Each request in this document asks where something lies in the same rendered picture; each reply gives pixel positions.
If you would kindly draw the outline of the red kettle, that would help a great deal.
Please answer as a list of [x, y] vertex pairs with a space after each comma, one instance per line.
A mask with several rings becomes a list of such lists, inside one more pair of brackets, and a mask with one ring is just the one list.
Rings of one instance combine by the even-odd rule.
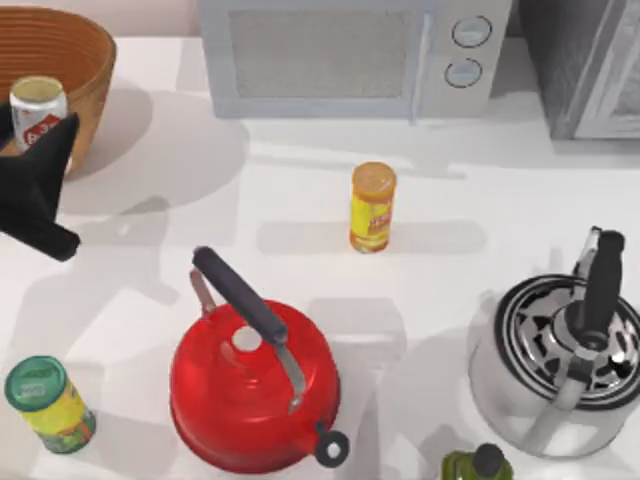
[[299, 310], [267, 300], [208, 246], [190, 281], [202, 308], [169, 375], [172, 420], [207, 463], [266, 474], [312, 456], [341, 466], [350, 440], [335, 429], [341, 380], [329, 343]]

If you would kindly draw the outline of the microwave oven door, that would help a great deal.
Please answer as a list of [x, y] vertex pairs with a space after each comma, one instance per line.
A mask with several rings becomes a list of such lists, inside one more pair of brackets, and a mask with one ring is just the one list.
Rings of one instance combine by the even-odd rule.
[[407, 118], [421, 0], [198, 0], [219, 118]]

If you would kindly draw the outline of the round microwave knob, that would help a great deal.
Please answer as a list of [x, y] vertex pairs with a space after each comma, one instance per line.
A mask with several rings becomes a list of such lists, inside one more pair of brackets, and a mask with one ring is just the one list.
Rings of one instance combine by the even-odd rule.
[[482, 65], [472, 58], [464, 58], [458, 62], [452, 62], [444, 71], [446, 83], [456, 89], [474, 86], [479, 82], [482, 75]]
[[454, 43], [462, 48], [477, 48], [483, 45], [491, 34], [491, 22], [481, 15], [460, 19], [452, 29]]

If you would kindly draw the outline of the silver kettle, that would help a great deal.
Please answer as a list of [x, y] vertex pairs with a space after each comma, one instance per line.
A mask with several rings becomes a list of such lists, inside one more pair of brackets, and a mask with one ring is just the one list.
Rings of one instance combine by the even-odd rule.
[[476, 407], [504, 441], [575, 459], [609, 445], [640, 406], [640, 313], [620, 294], [625, 237], [592, 227], [569, 274], [513, 286], [471, 355]]

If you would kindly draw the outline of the pale microwave oven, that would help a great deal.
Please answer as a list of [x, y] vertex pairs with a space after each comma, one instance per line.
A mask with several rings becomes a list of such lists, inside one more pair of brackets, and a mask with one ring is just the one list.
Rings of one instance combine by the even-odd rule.
[[[431, 38], [426, 64], [420, 117], [422, 119], [465, 118], [486, 106], [496, 72], [512, 0], [421, 0], [432, 17]], [[462, 48], [452, 39], [455, 23], [481, 15], [492, 24], [489, 39], [477, 48]], [[483, 67], [483, 75], [474, 86], [456, 89], [444, 79], [452, 62], [472, 58]]]

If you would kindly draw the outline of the green bottle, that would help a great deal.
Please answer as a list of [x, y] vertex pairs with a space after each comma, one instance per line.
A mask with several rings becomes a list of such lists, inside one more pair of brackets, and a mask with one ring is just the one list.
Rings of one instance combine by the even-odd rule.
[[496, 444], [483, 443], [474, 451], [447, 454], [442, 459], [439, 480], [514, 480], [514, 471]]

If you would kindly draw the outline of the grey cabinet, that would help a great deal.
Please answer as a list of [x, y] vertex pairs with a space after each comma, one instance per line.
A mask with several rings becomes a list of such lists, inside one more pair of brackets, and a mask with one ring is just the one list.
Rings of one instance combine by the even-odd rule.
[[640, 140], [640, 0], [519, 0], [554, 139]]

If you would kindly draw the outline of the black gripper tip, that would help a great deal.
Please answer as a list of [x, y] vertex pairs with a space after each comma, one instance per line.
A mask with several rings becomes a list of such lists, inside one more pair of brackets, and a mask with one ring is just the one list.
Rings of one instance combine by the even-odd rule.
[[73, 258], [81, 244], [77, 233], [56, 221], [79, 126], [73, 112], [20, 155], [0, 155], [0, 232], [60, 262]]

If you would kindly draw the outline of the woven brown basket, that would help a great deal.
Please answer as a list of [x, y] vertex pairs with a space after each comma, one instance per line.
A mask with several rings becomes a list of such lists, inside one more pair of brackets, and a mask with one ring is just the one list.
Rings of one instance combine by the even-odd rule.
[[42, 6], [0, 6], [0, 105], [20, 77], [61, 81], [69, 109], [80, 118], [69, 172], [85, 164], [109, 92], [115, 41], [96, 22]]

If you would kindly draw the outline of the red and white can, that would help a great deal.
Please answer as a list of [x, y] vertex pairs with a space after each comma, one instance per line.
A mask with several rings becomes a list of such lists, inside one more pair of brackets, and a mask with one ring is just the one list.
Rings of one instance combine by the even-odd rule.
[[21, 152], [68, 114], [63, 84], [56, 78], [31, 75], [17, 79], [9, 92], [15, 143]]

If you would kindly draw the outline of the green and yellow can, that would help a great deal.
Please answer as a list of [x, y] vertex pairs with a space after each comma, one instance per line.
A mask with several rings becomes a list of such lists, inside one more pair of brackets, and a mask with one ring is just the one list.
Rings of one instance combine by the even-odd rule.
[[51, 453], [75, 453], [96, 432], [94, 413], [52, 356], [31, 356], [17, 363], [5, 379], [4, 395]]

